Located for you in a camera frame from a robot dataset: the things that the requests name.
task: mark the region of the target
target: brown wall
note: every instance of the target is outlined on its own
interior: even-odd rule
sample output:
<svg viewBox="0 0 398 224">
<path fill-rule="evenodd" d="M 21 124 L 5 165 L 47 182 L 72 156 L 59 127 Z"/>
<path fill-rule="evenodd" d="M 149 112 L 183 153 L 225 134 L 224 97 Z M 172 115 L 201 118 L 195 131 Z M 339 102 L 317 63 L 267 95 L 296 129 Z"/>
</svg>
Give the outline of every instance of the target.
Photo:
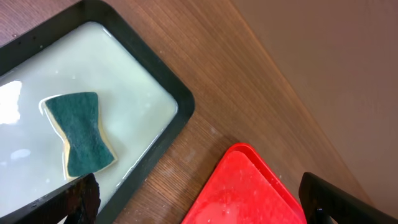
<svg viewBox="0 0 398 224">
<path fill-rule="evenodd" d="M 376 207 L 398 218 L 398 1 L 233 1 Z"/>
</svg>

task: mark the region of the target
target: milky white liquid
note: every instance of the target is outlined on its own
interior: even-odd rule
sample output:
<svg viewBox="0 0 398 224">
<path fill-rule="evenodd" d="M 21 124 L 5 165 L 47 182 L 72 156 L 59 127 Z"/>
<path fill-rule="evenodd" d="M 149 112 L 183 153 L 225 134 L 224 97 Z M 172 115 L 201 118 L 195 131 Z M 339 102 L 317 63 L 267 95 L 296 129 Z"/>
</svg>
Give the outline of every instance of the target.
<svg viewBox="0 0 398 224">
<path fill-rule="evenodd" d="M 171 122 L 177 103 L 94 22 L 83 24 L 0 78 L 0 217 L 66 184 L 63 142 L 43 102 L 95 91 L 118 161 L 95 175 L 101 208 Z"/>
</svg>

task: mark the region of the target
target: red plastic lid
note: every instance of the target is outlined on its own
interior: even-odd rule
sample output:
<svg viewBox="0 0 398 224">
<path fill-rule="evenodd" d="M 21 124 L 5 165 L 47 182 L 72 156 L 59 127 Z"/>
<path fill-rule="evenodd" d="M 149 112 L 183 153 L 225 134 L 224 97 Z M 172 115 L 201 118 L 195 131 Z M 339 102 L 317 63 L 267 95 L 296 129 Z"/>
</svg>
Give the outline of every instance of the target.
<svg viewBox="0 0 398 224">
<path fill-rule="evenodd" d="M 248 144 L 230 147 L 182 223 L 306 223 L 303 210 Z"/>
</svg>

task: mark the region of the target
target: black object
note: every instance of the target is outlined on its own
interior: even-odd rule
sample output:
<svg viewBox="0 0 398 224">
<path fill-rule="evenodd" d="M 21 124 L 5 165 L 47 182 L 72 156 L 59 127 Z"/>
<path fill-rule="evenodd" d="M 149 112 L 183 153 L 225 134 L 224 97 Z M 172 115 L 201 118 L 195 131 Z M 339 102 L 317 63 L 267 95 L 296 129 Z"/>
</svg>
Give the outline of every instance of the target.
<svg viewBox="0 0 398 224">
<path fill-rule="evenodd" d="M 80 1 L 1 47 L 0 77 L 73 29 L 90 21 L 103 25 L 178 104 L 173 120 L 98 214 L 97 223 L 111 223 L 188 122 L 195 109 L 195 102 L 189 89 L 127 22 L 111 6 L 98 0 Z"/>
<path fill-rule="evenodd" d="M 395 223 L 398 220 L 365 204 L 329 184 L 315 174 L 303 175 L 298 191 L 309 224 L 333 223 Z"/>
<path fill-rule="evenodd" d="M 100 202 L 94 174 L 87 174 L 0 218 L 0 223 L 53 224 L 68 216 L 64 224 L 94 224 Z"/>
</svg>

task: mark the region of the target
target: sponge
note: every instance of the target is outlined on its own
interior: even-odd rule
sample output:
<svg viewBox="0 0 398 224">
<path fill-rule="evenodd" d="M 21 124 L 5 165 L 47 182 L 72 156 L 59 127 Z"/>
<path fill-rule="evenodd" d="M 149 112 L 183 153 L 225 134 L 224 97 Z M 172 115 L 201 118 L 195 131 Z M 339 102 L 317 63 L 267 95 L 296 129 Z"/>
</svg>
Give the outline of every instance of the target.
<svg viewBox="0 0 398 224">
<path fill-rule="evenodd" d="M 117 161 L 106 140 L 95 92 L 56 96 L 45 102 L 51 123 L 64 141 L 68 178 L 98 172 Z"/>
</svg>

